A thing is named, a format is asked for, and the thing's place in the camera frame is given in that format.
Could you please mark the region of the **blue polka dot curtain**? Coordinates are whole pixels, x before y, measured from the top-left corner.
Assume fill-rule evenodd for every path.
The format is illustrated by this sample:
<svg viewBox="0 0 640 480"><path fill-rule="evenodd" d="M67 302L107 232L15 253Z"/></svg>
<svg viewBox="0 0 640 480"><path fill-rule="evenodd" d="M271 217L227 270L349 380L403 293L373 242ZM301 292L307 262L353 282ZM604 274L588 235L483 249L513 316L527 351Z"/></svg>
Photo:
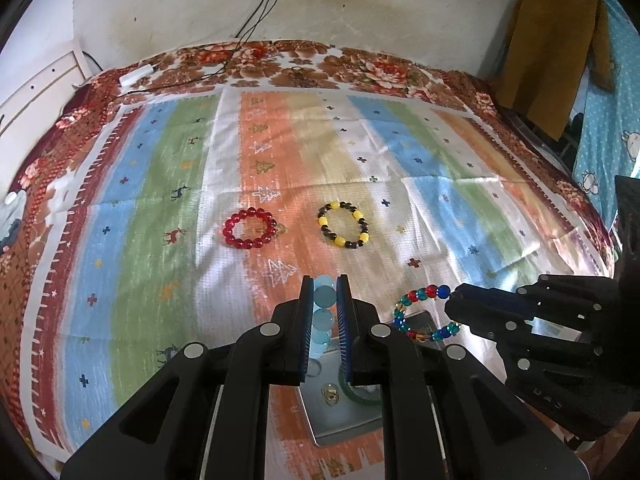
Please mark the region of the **blue polka dot curtain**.
<svg viewBox="0 0 640 480"><path fill-rule="evenodd" d="M614 179L639 177L639 33L618 0L603 1L615 88L587 84L573 177L611 229L618 209Z"/></svg>

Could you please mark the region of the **mustard yellow hanging garment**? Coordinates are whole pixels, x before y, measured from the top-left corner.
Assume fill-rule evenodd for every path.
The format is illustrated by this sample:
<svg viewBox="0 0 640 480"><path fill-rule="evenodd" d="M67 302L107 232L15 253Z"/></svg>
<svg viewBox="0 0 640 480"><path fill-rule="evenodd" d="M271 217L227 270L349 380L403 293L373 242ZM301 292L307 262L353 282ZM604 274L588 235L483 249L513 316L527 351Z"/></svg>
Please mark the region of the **mustard yellow hanging garment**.
<svg viewBox="0 0 640 480"><path fill-rule="evenodd" d="M586 68L615 88L604 0L518 0L506 30L506 59L495 98L559 140Z"/></svg>

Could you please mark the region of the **silver metal tin box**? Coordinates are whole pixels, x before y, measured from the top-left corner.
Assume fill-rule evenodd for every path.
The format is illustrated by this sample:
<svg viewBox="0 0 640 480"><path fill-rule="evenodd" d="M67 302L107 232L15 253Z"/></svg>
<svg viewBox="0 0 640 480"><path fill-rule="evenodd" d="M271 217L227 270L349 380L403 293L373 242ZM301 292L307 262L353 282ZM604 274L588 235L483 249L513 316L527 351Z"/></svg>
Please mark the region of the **silver metal tin box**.
<svg viewBox="0 0 640 480"><path fill-rule="evenodd" d="M341 369L335 310L314 307L307 373L299 386L298 397L311 440L320 448L382 427L382 405L369 408L349 400L338 381Z"/></svg>

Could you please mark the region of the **green jade bangle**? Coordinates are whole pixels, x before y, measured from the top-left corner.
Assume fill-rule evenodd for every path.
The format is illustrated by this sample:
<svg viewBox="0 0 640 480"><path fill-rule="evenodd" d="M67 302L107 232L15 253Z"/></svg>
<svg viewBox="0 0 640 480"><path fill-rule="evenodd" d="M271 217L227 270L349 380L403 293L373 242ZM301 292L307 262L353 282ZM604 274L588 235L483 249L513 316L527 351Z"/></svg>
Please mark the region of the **green jade bangle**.
<svg viewBox="0 0 640 480"><path fill-rule="evenodd" d="M352 402L369 408L382 405L382 393L379 385L353 386L346 379L344 370L338 371L338 381L343 392Z"/></svg>

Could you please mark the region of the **grey crumpled cloth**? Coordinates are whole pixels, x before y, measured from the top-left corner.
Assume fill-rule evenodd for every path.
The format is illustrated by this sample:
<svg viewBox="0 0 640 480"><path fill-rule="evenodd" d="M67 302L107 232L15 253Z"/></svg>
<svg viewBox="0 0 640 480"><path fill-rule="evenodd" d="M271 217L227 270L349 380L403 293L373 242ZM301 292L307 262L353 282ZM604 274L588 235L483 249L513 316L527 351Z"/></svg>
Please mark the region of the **grey crumpled cloth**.
<svg viewBox="0 0 640 480"><path fill-rule="evenodd" d="M26 206L26 192L9 192L1 203L0 236L1 253L7 252L17 239Z"/></svg>

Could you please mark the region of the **white wooden headboard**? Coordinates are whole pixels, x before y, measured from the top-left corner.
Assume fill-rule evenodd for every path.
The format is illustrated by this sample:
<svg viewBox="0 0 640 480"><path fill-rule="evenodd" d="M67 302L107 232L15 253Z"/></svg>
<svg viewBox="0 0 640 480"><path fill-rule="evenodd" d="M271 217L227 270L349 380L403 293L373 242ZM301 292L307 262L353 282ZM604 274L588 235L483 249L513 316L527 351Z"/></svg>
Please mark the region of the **white wooden headboard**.
<svg viewBox="0 0 640 480"><path fill-rule="evenodd" d="M66 44L1 104L1 154L22 162L92 76L85 55Z"/></svg>

